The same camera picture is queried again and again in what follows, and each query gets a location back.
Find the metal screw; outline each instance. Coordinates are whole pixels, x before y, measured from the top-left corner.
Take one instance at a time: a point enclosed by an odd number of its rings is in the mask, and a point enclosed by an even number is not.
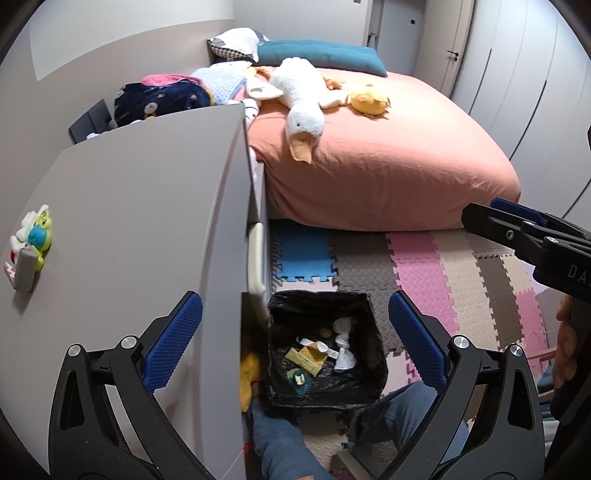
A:
[[[68,349],[68,355],[70,356],[76,356],[80,353],[80,345],[72,345],[69,349]]]
[[[523,349],[519,345],[511,345],[509,351],[515,356],[523,355]]]
[[[133,348],[136,343],[138,343],[138,339],[136,337],[125,337],[123,340],[121,340],[121,346],[123,348]]]
[[[468,340],[466,337],[459,336],[453,339],[453,343],[458,348],[468,348],[468,346],[470,345],[470,340]]]

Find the bed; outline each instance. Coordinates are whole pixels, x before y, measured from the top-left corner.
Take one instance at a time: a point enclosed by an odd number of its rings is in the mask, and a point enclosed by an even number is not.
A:
[[[268,198],[297,222],[353,231],[420,231],[460,226],[462,208],[494,197],[518,201],[511,163],[452,101],[413,77],[319,69],[387,92],[392,106],[368,118],[350,107],[325,111],[312,165],[294,161],[283,128],[287,109],[263,102],[249,143],[265,163]]]

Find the black door handle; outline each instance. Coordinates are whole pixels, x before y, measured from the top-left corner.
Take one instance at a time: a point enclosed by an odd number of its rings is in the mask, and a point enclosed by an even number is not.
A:
[[[451,53],[452,55],[455,55],[456,57],[453,59],[453,61],[457,61],[457,58],[460,56],[460,53],[457,51],[451,51],[448,50],[449,53]]]

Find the jeans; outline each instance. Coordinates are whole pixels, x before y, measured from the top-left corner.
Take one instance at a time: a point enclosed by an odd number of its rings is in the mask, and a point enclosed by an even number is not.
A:
[[[406,385],[368,407],[362,415],[364,443],[392,440],[400,449],[427,414],[437,394],[422,382]],[[316,460],[304,444],[301,431],[294,420],[279,416],[264,407],[258,398],[252,402],[253,443],[261,457],[262,471],[268,480],[298,480],[313,476],[314,480],[335,480]],[[468,437],[462,423],[450,444],[443,461],[457,457]]]

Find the checkered pillow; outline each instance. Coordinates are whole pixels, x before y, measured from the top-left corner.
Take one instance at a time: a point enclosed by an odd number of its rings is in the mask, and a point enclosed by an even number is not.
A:
[[[221,35],[207,39],[211,51],[223,59],[249,58],[258,61],[258,46],[268,41],[260,32],[251,28],[233,28]]]

